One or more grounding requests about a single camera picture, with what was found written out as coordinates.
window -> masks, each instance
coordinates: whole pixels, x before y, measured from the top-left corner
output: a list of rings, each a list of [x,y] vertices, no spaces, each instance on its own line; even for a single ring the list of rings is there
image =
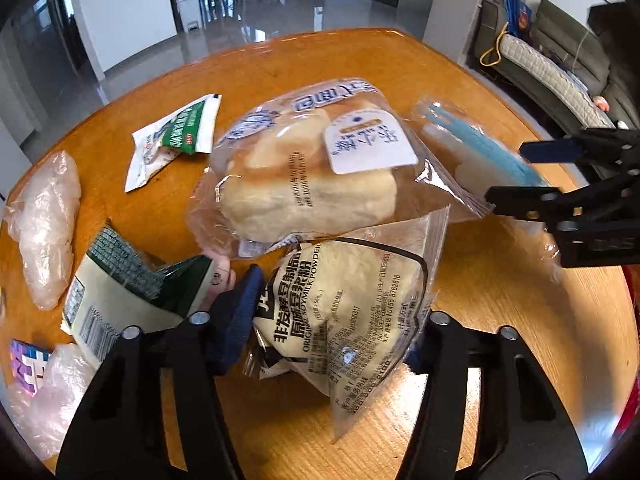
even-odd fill
[[[63,0],[65,3],[66,16],[71,18],[74,15],[74,6],[71,4],[71,0]]]
[[[33,13],[38,17],[42,30],[51,25],[51,16],[49,15],[47,0],[38,0],[33,6]]]

round table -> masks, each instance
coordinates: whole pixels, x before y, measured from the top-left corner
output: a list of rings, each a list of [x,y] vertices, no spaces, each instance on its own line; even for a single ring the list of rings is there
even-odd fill
[[[75,265],[107,218],[135,247],[167,262],[198,253],[184,211],[206,156],[181,156],[145,187],[125,194],[135,130],[203,94],[220,93],[219,137],[250,108],[337,77],[368,80],[401,115],[427,93],[457,104],[511,148],[536,139],[523,120],[463,68],[396,30],[340,30],[252,44],[135,89],[53,147],[51,151],[67,150],[76,160],[82,186],[73,241]],[[553,186],[575,189],[560,165],[540,166],[540,172]],[[436,279],[435,307],[480,330],[494,332],[503,324],[516,327],[558,391],[592,462],[622,413],[638,368],[632,305],[618,267],[557,270],[552,279],[549,262],[540,259],[544,241],[542,234],[514,236],[495,217],[450,226]],[[241,272],[245,265],[237,263],[236,269]],[[60,305],[41,312],[31,302],[18,246],[5,224],[0,231],[0,286],[6,288],[7,300],[0,326],[0,363],[10,382],[11,338],[49,349],[70,339],[59,329]],[[479,386],[478,375],[470,377],[459,467],[470,463],[474,451]],[[394,478],[424,383],[423,376],[405,370],[396,374],[356,426],[333,443],[329,401],[301,376],[257,381],[242,375],[237,366],[216,379],[226,423],[249,480]],[[180,465],[168,391],[163,394],[168,447],[172,462]]]

plastic bag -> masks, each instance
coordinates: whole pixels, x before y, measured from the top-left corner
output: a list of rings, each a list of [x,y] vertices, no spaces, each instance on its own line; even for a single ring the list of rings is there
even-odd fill
[[[520,155],[486,135],[456,105],[423,97],[412,108],[411,119],[420,138],[476,197],[491,186],[548,186]]]
[[[254,257],[290,234],[337,235],[447,205],[453,222],[488,212],[377,88],[343,79],[290,92],[238,121],[214,145],[186,221],[201,247]]]
[[[219,94],[208,94],[133,133],[124,191],[144,186],[181,153],[211,153]]]
[[[95,369],[74,344],[58,345],[44,370],[44,384],[32,397],[19,383],[8,388],[8,413],[41,460],[60,452],[66,431]]]
[[[69,284],[74,262],[71,238],[80,201],[75,161],[53,153],[7,205],[9,236],[18,242],[31,299],[51,310]]]
[[[404,358],[433,296],[449,208],[303,244],[274,272],[245,370],[300,373],[329,396],[340,437]]]

packaged bread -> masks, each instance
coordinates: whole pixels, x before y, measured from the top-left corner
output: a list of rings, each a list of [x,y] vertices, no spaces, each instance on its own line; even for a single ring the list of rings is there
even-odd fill
[[[452,221],[488,211],[377,88],[333,80],[266,102],[220,137],[187,222],[201,247],[254,257],[292,234],[339,235],[447,205]]]

white label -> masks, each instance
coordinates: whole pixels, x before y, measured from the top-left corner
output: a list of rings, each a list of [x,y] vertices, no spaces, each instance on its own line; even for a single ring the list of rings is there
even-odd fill
[[[324,144],[331,169],[340,175],[418,163],[402,126],[379,108],[338,117],[325,129]]]

